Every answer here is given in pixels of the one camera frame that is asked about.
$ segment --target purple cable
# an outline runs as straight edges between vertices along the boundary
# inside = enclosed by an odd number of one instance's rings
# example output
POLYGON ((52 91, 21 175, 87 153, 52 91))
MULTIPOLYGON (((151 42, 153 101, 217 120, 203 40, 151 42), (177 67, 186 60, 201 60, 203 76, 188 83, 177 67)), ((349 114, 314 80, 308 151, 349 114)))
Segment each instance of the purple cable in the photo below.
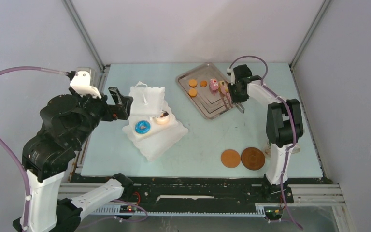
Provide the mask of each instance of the purple cable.
MULTIPOLYGON (((13 68, 8 68, 5 70, 0 71, 0 76, 6 73, 10 72, 15 72, 15 71, 21 71, 21 70, 36 70, 36 71, 42 71, 42 72, 47 72, 47 73, 57 73, 57 74, 66 74, 65 72, 62 71, 57 71, 57 70, 52 70, 52 69, 45 69, 41 67, 34 67, 34 66, 20 66, 20 67, 13 67, 13 68)), ((8 152, 8 154, 11 156, 15 164, 17 165, 20 173, 22 174, 22 179, 25 184, 25 195, 30 196, 30 188, 29 188, 29 180, 28 180, 28 175, 26 174, 25 169, 23 168, 21 162, 18 160, 16 157, 15 153, 8 147, 8 145, 0 138, 0 145, 3 147, 3 149, 8 152)), ((29 220, 29 207, 30 207, 30 201, 25 200, 25 212, 23 214, 23 227, 28 225, 28 220, 29 220)))
MULTIPOLYGON (((282 104, 284 104, 285 106, 285 109, 286 111, 288 112, 288 117, 289 117, 289 123, 291 124, 291 129, 292 129, 292 136, 293 136, 293 143, 290 147, 288 147, 288 150, 295 147, 295 145, 297 144, 297 135, 295 133, 295 124, 294 124, 294 119, 292 118, 292 114, 291 114, 291 110, 289 109, 289 106, 288 104, 284 101, 284 99, 282 99, 281 97, 278 96, 278 94, 276 94, 274 91, 272 91, 270 88, 268 88, 265 84, 264 84, 264 79, 265 79, 265 76, 267 75, 268 73, 268 65, 267 63, 260 57, 257 57, 257 56, 242 56, 242 57, 238 57, 236 58, 232 63, 231 65, 229 66, 229 68, 232 67, 232 65, 237 62, 239 59, 242 59, 242 58, 255 58, 255 59, 259 59, 262 61, 262 63, 264 63, 265 65, 265 73, 264 75, 262 76, 261 78, 261 86, 264 87, 264 89, 266 89, 270 94, 272 94, 274 97, 276 97, 278 100, 280 100, 282 102, 282 104)), ((288 220, 288 221, 291 221, 292 223, 295 224, 295 226, 297 226, 300 230, 303 230, 303 227, 297 223, 294 218, 292 217, 292 214, 291 214, 291 211, 289 210, 288 208, 288 205, 286 203, 286 198, 285 198, 285 194, 283 194, 284 192, 284 182, 283 182, 283 179, 284 179, 284 174, 285 174, 285 171, 286 171, 286 167, 288 166, 288 158, 289 158, 289 152, 288 150, 286 151, 285 153, 285 161, 284 161, 284 166, 282 168, 282 172, 281 172, 281 177, 280 177, 280 180, 281 180, 281 183, 280 183, 280 187, 281 187, 281 195, 282 195, 282 199, 284 201, 284 204, 286 206, 286 210, 288 212, 288 215, 289 217, 291 218, 291 220, 288 220)))
POLYGON ((87 228, 87 227, 93 226, 94 224, 96 224, 96 223, 98 223, 98 222, 101 222, 101 221, 104 221, 104 220, 109 220, 109 219, 119 219, 119 220, 121 220, 121 221, 132 222, 132 223, 133 223, 133 222, 141 222, 141 221, 144 221, 144 220, 146 220, 147 217, 148 217, 148 213, 147 213, 147 211, 146 211, 144 208, 142 208, 142 207, 140 207, 140 206, 138 206, 138 205, 135 205, 135 204, 132 204, 132 203, 128 203, 128 202, 124 202, 124 201, 121 201, 121 200, 113 200, 112 202, 119 202, 119 203, 123 203, 123 204, 126 204, 126 205, 130 205, 130 206, 136 207, 136 208, 140 209, 141 211, 143 211, 146 215, 145 215, 143 218, 141 218, 141 219, 137 219, 137 220, 126 220, 126 219, 119 218, 119 217, 117 217, 117 216, 110 216, 110 217, 105 217, 105 218, 103 217, 103 218, 100 218, 99 220, 96 220, 96 221, 94 221, 94 222, 91 222, 91 223, 89 223, 89 224, 87 224, 87 225, 79 226, 78 229, 84 229, 84 228, 87 228))

